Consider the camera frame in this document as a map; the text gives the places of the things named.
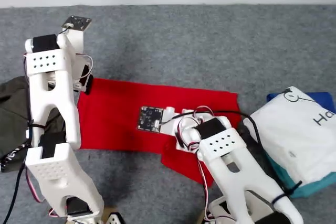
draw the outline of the white wire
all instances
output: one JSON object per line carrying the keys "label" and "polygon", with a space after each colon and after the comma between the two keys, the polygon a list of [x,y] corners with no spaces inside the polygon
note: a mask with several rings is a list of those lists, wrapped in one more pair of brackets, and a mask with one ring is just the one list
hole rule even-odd
{"label": "white wire", "polygon": [[185,145],[185,146],[188,148],[188,150],[190,151],[190,150],[191,150],[191,147],[192,147],[194,144],[196,144],[196,143],[194,143],[194,144],[192,144],[192,145],[190,145],[190,143],[189,143],[189,145],[188,145],[188,144],[186,144],[186,143],[183,141],[180,124],[181,124],[181,122],[182,122],[183,120],[185,120],[185,119],[191,119],[191,120],[193,120],[197,125],[199,125],[199,123],[198,123],[198,121],[197,121],[196,119],[194,119],[194,118],[186,117],[186,118],[182,118],[182,119],[179,121],[179,123],[177,124],[177,127],[176,127],[175,136],[177,136],[177,134],[178,134],[179,138],[182,140],[182,142],[184,143],[184,145]]}
{"label": "white wire", "polygon": [[85,77],[87,77],[88,75],[91,74],[92,69],[93,69],[93,58],[92,58],[91,56],[89,56],[89,55],[83,55],[83,54],[76,54],[76,56],[85,56],[85,57],[88,57],[88,58],[90,59],[90,61],[91,61],[91,66],[90,66],[89,72],[87,72],[87,73],[84,74],[83,76],[79,77],[79,78],[77,79],[77,80],[79,80],[79,79],[85,78]]}
{"label": "white wire", "polygon": [[204,190],[205,190],[205,208],[204,208],[204,220],[211,221],[208,217],[207,210],[208,210],[208,204],[209,204],[209,193],[208,193],[208,185],[206,183],[205,175],[201,166],[201,161],[197,160],[198,168],[202,176],[202,180],[204,183]]}
{"label": "white wire", "polygon": [[210,109],[210,108],[209,108],[208,106],[206,106],[206,105],[201,105],[201,106],[198,106],[198,107],[194,110],[194,113],[193,113],[193,117],[194,117],[194,118],[197,118],[197,117],[196,117],[197,110],[198,110],[198,109],[201,109],[201,108],[206,108],[206,109],[208,109],[208,110],[211,112],[212,116],[215,116],[215,114],[214,114],[214,112],[212,111],[212,109]]}
{"label": "white wire", "polygon": [[198,168],[199,168],[199,171],[201,173],[201,176],[202,176],[202,179],[203,179],[203,183],[204,183],[204,190],[205,190],[205,208],[204,208],[204,220],[205,221],[208,221],[208,222],[211,222],[211,221],[215,221],[215,223],[217,223],[217,219],[219,218],[228,218],[228,219],[231,219],[233,221],[236,221],[234,218],[230,217],[230,216],[226,216],[226,215],[221,215],[221,216],[218,216],[217,218],[213,218],[213,219],[210,219],[208,214],[207,214],[207,210],[208,210],[208,205],[209,205],[209,191],[208,191],[208,185],[207,185],[207,182],[206,182],[206,178],[205,178],[205,175],[204,175],[204,172],[203,172],[203,168],[201,166],[201,161],[198,159],[197,157],[197,164],[198,164]]}

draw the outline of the white plastic bag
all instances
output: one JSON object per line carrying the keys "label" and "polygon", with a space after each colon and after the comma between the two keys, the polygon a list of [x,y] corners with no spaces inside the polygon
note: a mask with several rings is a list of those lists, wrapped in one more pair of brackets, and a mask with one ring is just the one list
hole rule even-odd
{"label": "white plastic bag", "polygon": [[[299,89],[287,88],[251,117],[264,149],[295,183],[336,172],[336,115]],[[251,122],[244,124],[256,140]]]}

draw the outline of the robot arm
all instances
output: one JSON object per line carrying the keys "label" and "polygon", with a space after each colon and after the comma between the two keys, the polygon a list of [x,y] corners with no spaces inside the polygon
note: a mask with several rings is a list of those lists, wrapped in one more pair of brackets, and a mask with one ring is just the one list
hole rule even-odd
{"label": "robot arm", "polygon": [[[81,139],[73,92],[88,92],[92,82],[89,64],[82,54],[83,32],[90,22],[91,19],[71,16],[59,35],[26,41],[25,57],[34,125],[26,166],[59,217],[84,224],[102,224],[103,199],[74,154],[81,145]],[[43,126],[53,108],[62,115],[66,132],[44,132]],[[114,221],[109,223],[118,224],[120,221],[115,216]]]}
{"label": "robot arm", "polygon": [[[163,113],[167,115],[172,108]],[[170,120],[161,127],[161,133],[172,134],[180,126],[184,143],[176,144],[178,150],[193,152],[203,161],[223,193],[223,197],[209,205],[214,217],[210,223],[252,224],[279,223],[303,224],[303,219],[288,197],[282,197],[274,205],[271,202],[284,192],[258,165],[246,144],[225,116],[214,117],[198,114],[198,123],[192,115]],[[197,148],[190,149],[190,144]]]}

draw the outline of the red cloth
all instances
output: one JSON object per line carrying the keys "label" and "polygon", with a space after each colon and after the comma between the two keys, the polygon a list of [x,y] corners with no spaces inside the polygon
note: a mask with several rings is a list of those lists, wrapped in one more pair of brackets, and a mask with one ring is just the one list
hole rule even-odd
{"label": "red cloth", "polygon": [[[175,137],[137,129],[140,107],[171,106],[177,113],[200,105],[239,110],[237,97],[226,91],[94,79],[90,95],[82,92],[78,101],[81,148],[162,154],[163,165],[202,183],[195,154],[176,150]],[[226,116],[237,127],[240,116]],[[211,185],[213,179],[205,167],[204,172]]]}

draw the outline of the wire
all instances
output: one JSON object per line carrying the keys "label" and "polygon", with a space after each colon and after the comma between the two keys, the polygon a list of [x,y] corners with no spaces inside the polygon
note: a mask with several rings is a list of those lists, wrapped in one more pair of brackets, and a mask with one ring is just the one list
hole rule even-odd
{"label": "wire", "polygon": [[61,31],[61,32],[59,32],[59,34],[63,34],[63,33],[65,33],[67,30],[69,30],[70,29],[70,26],[68,26],[66,29],[64,29],[63,31]]}
{"label": "wire", "polygon": [[27,54],[23,54],[23,56],[24,56],[24,58],[23,58],[23,69],[24,69],[24,72],[25,72],[25,78],[26,78],[27,84],[29,86],[29,78],[28,78],[28,75],[27,75],[27,65],[26,65]]}
{"label": "wire", "polygon": [[197,149],[198,147],[199,147],[199,142],[191,142],[191,143],[189,143],[189,145],[187,146],[187,148],[188,148],[189,151],[193,151],[193,150]]}
{"label": "wire", "polygon": [[208,222],[214,220],[216,222],[218,218],[228,218],[228,219],[231,219],[233,221],[236,221],[234,218],[232,218],[230,216],[227,216],[227,215],[221,215],[221,216],[218,216],[218,217],[209,217],[208,216],[208,214],[207,214],[208,205],[209,205],[208,185],[207,185],[206,178],[205,178],[205,175],[204,175],[204,171],[203,171],[203,168],[202,168],[202,165],[201,165],[201,161],[198,159],[197,152],[198,151],[196,151],[197,164],[198,164],[198,169],[200,171],[200,174],[202,176],[203,189],[204,189],[204,198],[205,198],[204,220],[208,221]]}
{"label": "wire", "polygon": [[294,191],[296,189],[299,188],[299,186],[302,184],[302,181],[300,180],[299,183],[297,183],[296,185],[294,185],[292,188],[285,190],[285,192],[283,194],[280,194],[279,196],[277,196],[274,200],[272,200],[271,204],[274,206],[274,204],[279,200],[282,199],[284,197],[287,197],[289,195],[292,195],[294,193]]}
{"label": "wire", "polygon": [[177,124],[177,131],[175,132],[175,137],[177,139],[178,142],[182,142],[185,146],[187,146],[188,150],[189,150],[189,147],[191,147],[192,145],[194,144],[197,144],[198,142],[192,142],[193,144],[189,143],[189,145],[187,145],[184,141],[183,141],[183,138],[181,136],[181,128],[180,128],[180,125],[182,123],[183,120],[185,119],[191,119],[193,120],[197,125],[199,125],[200,123],[197,122],[196,119],[194,118],[182,118],[179,123]]}
{"label": "wire", "polygon": [[197,110],[198,110],[198,109],[201,109],[201,108],[206,108],[206,109],[208,109],[208,110],[210,111],[211,115],[212,115],[212,116],[215,116],[214,112],[213,112],[208,106],[201,105],[201,106],[198,106],[198,107],[194,110],[194,112],[193,112],[193,117],[196,118]]}
{"label": "wire", "polygon": [[55,210],[53,208],[50,208],[48,211],[48,216],[58,218],[59,216],[57,214],[54,214],[53,212],[55,212]]}
{"label": "wire", "polygon": [[25,160],[22,162],[21,167],[19,169],[19,172],[17,173],[17,177],[16,177],[16,183],[15,183],[15,188],[14,188],[14,193],[13,193],[13,197],[12,197],[12,201],[10,202],[10,206],[9,206],[9,210],[7,212],[6,218],[3,222],[3,224],[6,224],[8,222],[9,217],[11,216],[14,204],[15,204],[15,200],[16,200],[16,196],[17,196],[17,192],[19,189],[19,184],[20,184],[20,179],[21,179],[21,175],[23,170],[25,169]]}
{"label": "wire", "polygon": [[85,77],[87,77],[87,76],[89,76],[89,75],[91,74],[92,69],[93,69],[93,58],[92,58],[91,56],[89,56],[89,55],[85,55],[85,54],[76,54],[76,55],[80,55],[80,56],[88,57],[88,58],[90,59],[90,61],[91,61],[91,66],[90,66],[89,71],[88,71],[86,74],[84,74],[83,76],[81,76],[81,77],[79,77],[79,78],[77,79],[77,80],[79,80],[79,79],[85,78]]}
{"label": "wire", "polygon": [[35,199],[36,202],[38,203],[42,203],[45,201],[45,199],[40,199],[39,196],[37,195],[37,192],[34,188],[34,185],[32,183],[32,181],[30,180],[30,176],[29,176],[29,173],[28,173],[28,168],[26,167],[26,180],[27,180],[27,184],[28,184],[28,187],[30,189],[30,192],[33,196],[33,198]]}

